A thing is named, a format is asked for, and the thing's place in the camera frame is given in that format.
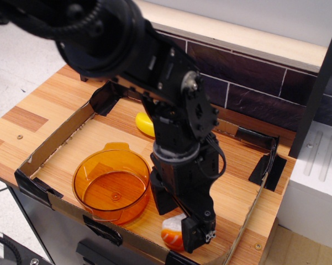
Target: cardboard tray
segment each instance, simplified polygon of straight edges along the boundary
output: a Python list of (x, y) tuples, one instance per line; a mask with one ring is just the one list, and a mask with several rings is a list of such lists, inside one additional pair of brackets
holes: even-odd
[[(268, 174), (262, 176), (262, 173), (265, 169), (263, 163), (268, 162), (268, 157), (263, 159), (262, 155), (272, 148), (272, 141), (277, 139), (231, 124), (226, 124), (226, 127), (231, 127), (234, 136), (245, 142), (255, 142), (256, 147), (217, 134), (221, 147), (230, 154), (229, 172), (214, 183), (211, 191), (217, 213), (217, 238), (193, 254), (176, 253), (165, 247), (160, 231), (162, 221), (179, 214), (179, 209), (159, 216), (151, 198), (141, 217), (120, 227), (110, 222), (95, 221), (73, 196), (71, 182), (76, 167), (87, 156), (101, 150), (106, 142), (127, 142), (133, 151), (152, 165), (149, 156), (153, 139), (141, 134), (134, 123), (135, 113), (142, 111), (143, 106), (128, 98), (135, 100), (137, 95), (111, 82), (98, 89), (89, 102), (52, 133), (16, 170), (15, 177), (21, 192), (87, 225), (110, 242), (124, 244), (157, 264), (173, 264), (179, 260), (182, 260), (180, 264), (227, 264), (267, 184)], [(239, 159), (243, 155), (247, 158), (241, 164)], [(271, 182), (274, 186), (284, 163), (280, 167)], [(255, 176), (261, 176), (255, 178), (260, 185), (248, 181), (252, 172)]]

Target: black corner clip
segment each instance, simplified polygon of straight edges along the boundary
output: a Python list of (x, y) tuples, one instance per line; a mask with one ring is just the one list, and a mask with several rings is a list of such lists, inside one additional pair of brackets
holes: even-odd
[(23, 194), (35, 199), (37, 202), (40, 202), (49, 208), (51, 208), (51, 203), (49, 202), (48, 192), (59, 198), (63, 197), (61, 193), (51, 188), (40, 179), (30, 179), (20, 169), (15, 171), (15, 178), (17, 185)]
[(117, 88), (118, 85), (108, 81), (94, 92), (89, 103), (98, 115), (106, 116), (122, 97)]
[(241, 141), (249, 142), (250, 144), (270, 151), (269, 154), (261, 157), (249, 177), (249, 181), (261, 185), (264, 176), (268, 174), (264, 187), (274, 192), (287, 162), (286, 159), (279, 157), (277, 154), (279, 137), (268, 136), (241, 127), (239, 127), (235, 137)]
[(85, 222), (85, 225), (90, 228), (96, 235), (109, 240), (112, 244), (118, 247), (123, 244), (123, 237), (121, 234), (112, 228), (104, 226), (85, 215), (83, 216), (83, 221)]

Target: bowl handle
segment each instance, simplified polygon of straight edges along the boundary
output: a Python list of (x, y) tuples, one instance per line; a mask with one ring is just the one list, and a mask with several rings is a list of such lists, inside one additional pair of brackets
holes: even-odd
[(130, 151), (130, 147), (129, 147), (129, 144), (127, 144), (126, 142), (109, 142), (103, 148), (103, 151), (108, 151), (108, 150)]
[(92, 218), (94, 221), (99, 221), (99, 222), (115, 222), (118, 221), (123, 214), (123, 210), (120, 211), (114, 211), (114, 212), (110, 212), (107, 213), (106, 216), (101, 217), (98, 215), (98, 210), (92, 210), (90, 209), (91, 213), (92, 213)]

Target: wood grain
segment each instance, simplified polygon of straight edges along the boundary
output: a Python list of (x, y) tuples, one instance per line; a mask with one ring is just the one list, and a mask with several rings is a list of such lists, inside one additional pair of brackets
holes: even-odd
[[(79, 75), (65, 66), (18, 104), (17, 108), (45, 120), (36, 131), (27, 129), (27, 126), (31, 126), (31, 122), (35, 123), (34, 119), (29, 121), (28, 125), (21, 123), (27, 119), (20, 115), (17, 115), (15, 121), (0, 119), (0, 179), (12, 187), (17, 187), (14, 171), (102, 85), (96, 81), (84, 83), (79, 80)], [(134, 121), (137, 112), (140, 111), (143, 111), (143, 106), (138, 102), (121, 99), (106, 117), (96, 115), (88, 120), (33, 177), (41, 179), (62, 193), (65, 202), (83, 209), (72, 191), (73, 174), (86, 157), (102, 150), (106, 143), (127, 142), (131, 150), (140, 154), (147, 160), (149, 166), (152, 166), (150, 154), (154, 140), (139, 131)], [(252, 119), (242, 116), (241, 123), (243, 119), (247, 120), (247, 124), (255, 124)], [(265, 130), (274, 135), (280, 134), (279, 128), (272, 128), (268, 124), (265, 124)], [(287, 149), (291, 141), (291, 134), (286, 133), (284, 132), (287, 140), (278, 151), (284, 158), (288, 158)], [(17, 139), (18, 134), (23, 135), (21, 140)], [(259, 191), (259, 186), (249, 182), (247, 178), (263, 155), (262, 150), (220, 133), (216, 135), (227, 158), (225, 174), (214, 183), (210, 191), (217, 214), (217, 237), (211, 241), (211, 244), (202, 246), (193, 254), (182, 252), (200, 264), (215, 264), (215, 261), (220, 261), (223, 259), (222, 256), (226, 256)], [(259, 241), (265, 245), (294, 163), (294, 159), (288, 158), (275, 192), (269, 190), (262, 192), (230, 264), (259, 262), (261, 254), (252, 248), (252, 244)], [(160, 216), (151, 197), (142, 215), (123, 228), (166, 248), (160, 237), (162, 221), (179, 213), (179, 210), (174, 210)]]
[(47, 119), (18, 106), (13, 107), (2, 118), (32, 132), (38, 131), (48, 121)]

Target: black tape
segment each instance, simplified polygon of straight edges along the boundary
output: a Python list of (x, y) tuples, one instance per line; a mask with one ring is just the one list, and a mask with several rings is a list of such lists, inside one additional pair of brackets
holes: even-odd
[(51, 203), (49, 202), (47, 192), (52, 193), (59, 198), (63, 197), (61, 193), (52, 189), (40, 179), (36, 178), (32, 181), (19, 169), (15, 171), (15, 178), (17, 185), (23, 194), (35, 199), (49, 208), (51, 208)]
[(170, 251), (167, 255), (165, 265), (199, 265), (199, 263), (196, 263), (177, 252)]
[(268, 150), (271, 150), (271, 147), (274, 145), (276, 141), (276, 138), (274, 137), (267, 136), (265, 134), (251, 131), (242, 127), (238, 128), (235, 137)]
[(101, 116), (106, 116), (123, 97), (117, 85), (107, 82), (103, 87), (97, 89), (89, 100), (93, 110)]
[[(255, 169), (253, 170), (252, 174), (249, 177), (249, 181), (261, 186), (263, 182), (263, 176), (267, 169), (268, 162), (270, 160), (270, 155), (264, 155), (256, 165)], [(275, 156), (271, 170), (269, 171), (269, 175), (267, 177), (266, 183), (264, 188), (269, 189), (271, 191), (275, 191), (277, 183), (280, 179), (283, 169), (285, 168), (287, 160), (279, 157), (278, 155)]]
[(123, 237), (117, 231), (93, 221), (85, 215), (83, 216), (83, 221), (85, 222), (85, 225), (96, 235), (102, 236), (104, 239), (108, 239), (111, 243), (117, 245), (118, 247), (123, 243)]

